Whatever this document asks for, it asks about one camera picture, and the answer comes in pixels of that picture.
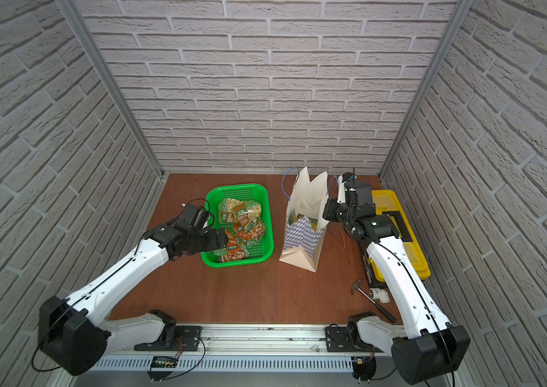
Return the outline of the aluminium corner frame post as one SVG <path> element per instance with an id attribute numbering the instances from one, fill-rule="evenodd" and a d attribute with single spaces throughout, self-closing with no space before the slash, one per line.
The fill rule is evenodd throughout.
<path id="1" fill-rule="evenodd" d="M 66 22 L 70 25 L 74 35 L 78 38 L 84 53 L 86 53 L 94 70 L 99 75 L 108 95 L 111 97 L 113 103 L 115 103 L 118 112 L 127 124 L 128 129 L 144 154 L 145 159 L 151 166 L 155 175 L 159 179 L 162 179 L 165 177 L 165 173 L 155 157 L 149 142 L 146 140 L 130 106 L 128 106 L 128 102 L 123 95 L 117 80 L 113 76 L 107 61 L 105 61 L 100 48 L 95 43 L 94 37 L 86 25 L 85 19 L 79 12 L 75 1 L 57 0 L 57 6 L 64 15 Z"/>

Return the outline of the green soup packet back side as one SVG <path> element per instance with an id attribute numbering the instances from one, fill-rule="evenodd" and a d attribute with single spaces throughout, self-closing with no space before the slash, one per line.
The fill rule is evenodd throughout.
<path id="1" fill-rule="evenodd" d="M 289 213 L 289 217 L 287 219 L 287 224 L 288 225 L 293 225 L 294 223 L 296 223 L 297 221 L 299 221 L 302 218 L 305 218 L 304 214 L 300 214 L 296 210 L 292 210 Z"/>

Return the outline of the white blue checkered paper bag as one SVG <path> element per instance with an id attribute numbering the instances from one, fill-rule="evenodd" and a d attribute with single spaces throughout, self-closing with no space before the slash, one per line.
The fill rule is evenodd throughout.
<path id="1" fill-rule="evenodd" d="M 312 178 L 307 167 L 298 171 L 293 190 L 288 195 L 283 248 L 279 258 L 282 263 L 312 273 L 317 271 L 329 224 L 323 218 L 323 210 L 330 199 L 331 182 L 326 172 Z M 288 225 L 287 219 L 292 210 L 304 214 L 305 218 Z"/>

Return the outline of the yellow black toolbox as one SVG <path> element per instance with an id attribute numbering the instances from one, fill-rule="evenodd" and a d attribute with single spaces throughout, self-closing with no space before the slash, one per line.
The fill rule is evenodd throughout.
<path id="1" fill-rule="evenodd" d="M 389 216 L 399 231 L 405 253 L 409 258 L 413 268 L 422 281 L 431 276 L 431 270 L 426 257 L 418 243 L 418 240 L 412 231 L 402 205 L 397 195 L 392 190 L 373 190 L 373 203 L 376 206 L 376 214 L 386 214 Z M 364 271 L 370 288 L 384 289 L 387 287 L 384 277 L 376 264 L 368 258 L 365 251 L 366 243 L 358 242 L 361 252 L 361 259 Z"/>

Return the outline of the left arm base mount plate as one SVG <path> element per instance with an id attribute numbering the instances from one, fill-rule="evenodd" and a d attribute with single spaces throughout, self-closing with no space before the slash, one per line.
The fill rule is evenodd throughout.
<path id="1" fill-rule="evenodd" d="M 134 347 L 135 351 L 178 352 L 179 346 L 184 352 L 196 352 L 200 347 L 199 337 L 202 326 L 173 325 L 163 330 L 161 336 L 152 343 L 142 343 Z"/>

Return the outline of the red mushroom soup packet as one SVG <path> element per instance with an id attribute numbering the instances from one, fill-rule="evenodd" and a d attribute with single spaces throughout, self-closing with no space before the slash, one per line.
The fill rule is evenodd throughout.
<path id="1" fill-rule="evenodd" d="M 244 243 L 258 243 L 264 237 L 266 227 L 262 220 L 257 219 L 246 224 L 236 223 L 233 230 Z"/>

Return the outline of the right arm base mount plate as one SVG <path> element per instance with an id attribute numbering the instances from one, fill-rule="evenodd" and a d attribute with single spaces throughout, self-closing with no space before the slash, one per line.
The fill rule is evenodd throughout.
<path id="1" fill-rule="evenodd" d="M 366 349 L 356 343 L 347 326 L 330 324 L 325 327 L 325 344 L 328 352 L 366 352 Z"/>

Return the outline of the black handled hammer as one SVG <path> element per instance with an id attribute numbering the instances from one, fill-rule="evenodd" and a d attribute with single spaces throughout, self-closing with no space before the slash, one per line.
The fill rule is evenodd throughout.
<path id="1" fill-rule="evenodd" d="M 381 314 L 383 314 L 386 319 L 389 320 L 389 322 L 391 323 L 396 323 L 397 322 L 397 319 L 394 317 L 393 314 L 391 314 L 389 311 L 387 311 L 382 305 L 380 305 L 379 303 L 377 303 L 374 299 L 372 299 L 370 296 L 367 295 L 367 293 L 365 293 L 361 288 L 360 288 L 360 284 L 361 284 L 361 280 L 358 279 L 356 280 L 353 284 L 352 284 L 352 290 L 351 290 L 351 294 L 354 294 L 355 292 L 359 292 L 360 294 L 362 294 L 365 298 L 368 299 L 368 301 L 370 301 L 373 306 L 375 306 L 378 311 L 381 312 Z"/>

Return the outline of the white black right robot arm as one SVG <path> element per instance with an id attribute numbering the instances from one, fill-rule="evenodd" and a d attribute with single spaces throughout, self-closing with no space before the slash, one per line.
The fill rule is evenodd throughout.
<path id="1" fill-rule="evenodd" d="M 381 271 L 402 322 L 398 325 L 366 314 L 352 322 L 360 340 L 391 356 L 410 385 L 454 375 L 471 343 L 462 326 L 453 326 L 433 300 L 408 257 L 405 244 L 413 232 L 400 211 L 378 213 L 369 182 L 353 173 L 339 177 L 339 193 L 323 211 L 343 225 Z"/>

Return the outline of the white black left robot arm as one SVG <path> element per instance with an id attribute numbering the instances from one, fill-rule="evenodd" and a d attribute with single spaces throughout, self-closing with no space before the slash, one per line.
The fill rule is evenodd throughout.
<path id="1" fill-rule="evenodd" d="M 209 221 L 214 214 L 187 203 L 182 213 L 145 232 L 123 259 L 65 298 L 52 296 L 39 312 L 38 351 L 72 376 L 120 349 L 180 350 L 176 321 L 159 310 L 114 322 L 113 308 L 152 272 L 183 255 L 226 248 L 228 236 Z"/>

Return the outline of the green cream soup packet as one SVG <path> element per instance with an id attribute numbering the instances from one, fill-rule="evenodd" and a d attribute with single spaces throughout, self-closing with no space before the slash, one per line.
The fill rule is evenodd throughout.
<path id="1" fill-rule="evenodd" d="M 228 229 L 225 233 L 228 237 L 228 243 L 222 252 L 218 254 L 218 262 L 224 263 L 248 259 L 250 257 L 250 253 L 244 243 L 244 240 Z"/>

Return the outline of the black round connector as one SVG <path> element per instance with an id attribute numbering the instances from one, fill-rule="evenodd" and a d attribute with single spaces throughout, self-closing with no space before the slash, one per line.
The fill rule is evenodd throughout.
<path id="1" fill-rule="evenodd" d="M 374 357 L 356 356 L 352 358 L 352 377 L 360 382 L 370 383 L 376 373 Z"/>

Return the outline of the white pipe elbow fitting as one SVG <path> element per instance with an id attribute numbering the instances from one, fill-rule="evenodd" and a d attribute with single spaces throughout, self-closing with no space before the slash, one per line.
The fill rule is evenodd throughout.
<path id="1" fill-rule="evenodd" d="M 386 289 L 370 288 L 369 296 L 372 300 L 377 301 L 379 303 L 383 303 L 383 304 L 390 303 L 389 292 Z"/>

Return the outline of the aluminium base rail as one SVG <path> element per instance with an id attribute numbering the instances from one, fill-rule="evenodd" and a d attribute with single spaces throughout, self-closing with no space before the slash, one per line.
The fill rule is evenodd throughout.
<path id="1" fill-rule="evenodd" d="M 366 349 L 366 352 L 340 352 L 344 356 L 374 357 L 387 355 L 373 346 L 363 343 L 352 325 L 357 315 L 350 319 L 347 328 L 353 340 Z M 202 327 L 199 341 L 204 351 L 220 350 L 229 356 L 278 356 L 293 361 L 299 356 L 324 349 L 325 327 L 275 325 L 257 326 L 254 324 L 222 324 Z"/>

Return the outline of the green plastic perforated basket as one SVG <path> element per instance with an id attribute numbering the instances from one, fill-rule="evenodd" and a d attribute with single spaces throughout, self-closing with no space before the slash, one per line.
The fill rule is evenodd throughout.
<path id="1" fill-rule="evenodd" d="M 265 224 L 265 235 L 258 243 L 245 243 L 250 253 L 248 259 L 220 263 L 218 262 L 218 254 L 220 254 L 222 250 L 218 250 L 210 253 L 202 253 L 201 257 L 203 262 L 212 268 L 224 268 L 246 264 L 258 264 L 268 260 L 268 258 L 273 255 L 275 243 L 273 239 L 269 194 L 266 188 L 258 184 L 227 185 L 215 188 L 207 195 L 209 211 L 214 214 L 214 218 L 209 221 L 209 224 L 216 229 L 223 229 L 225 231 L 228 229 L 235 234 L 233 230 L 235 224 L 221 224 L 220 222 L 219 204 L 225 198 L 234 198 L 244 202 L 255 200 L 261 203 L 262 215 L 260 220 Z"/>

